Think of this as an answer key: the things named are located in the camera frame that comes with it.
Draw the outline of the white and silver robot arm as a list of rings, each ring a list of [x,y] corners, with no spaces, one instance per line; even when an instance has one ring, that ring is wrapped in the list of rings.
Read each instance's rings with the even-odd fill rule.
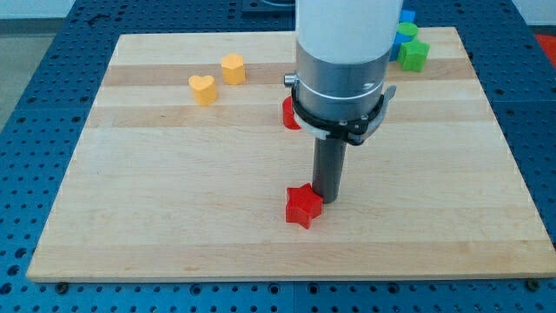
[[[352,121],[378,104],[402,0],[297,0],[295,113]]]

